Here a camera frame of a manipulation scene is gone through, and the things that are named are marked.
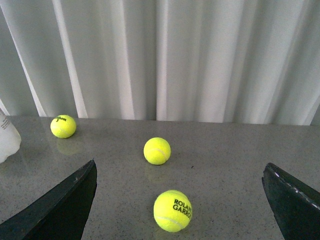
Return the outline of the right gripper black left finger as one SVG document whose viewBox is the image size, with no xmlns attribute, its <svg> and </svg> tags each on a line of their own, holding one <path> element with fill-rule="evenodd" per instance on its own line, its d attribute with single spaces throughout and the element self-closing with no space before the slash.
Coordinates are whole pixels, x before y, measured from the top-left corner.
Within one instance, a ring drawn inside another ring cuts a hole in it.
<svg viewBox="0 0 320 240">
<path fill-rule="evenodd" d="M 0 225 L 2 240 L 80 240 L 97 189 L 90 160 L 28 207 Z"/>
</svg>

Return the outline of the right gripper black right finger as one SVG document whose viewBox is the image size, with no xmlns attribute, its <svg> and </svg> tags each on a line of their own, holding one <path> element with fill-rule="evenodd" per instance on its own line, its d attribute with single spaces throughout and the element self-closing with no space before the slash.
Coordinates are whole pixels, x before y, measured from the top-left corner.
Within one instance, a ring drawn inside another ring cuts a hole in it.
<svg viewBox="0 0 320 240">
<path fill-rule="evenodd" d="M 261 181 L 283 238 L 318 240 L 320 193 L 271 162 Z"/>
</svg>

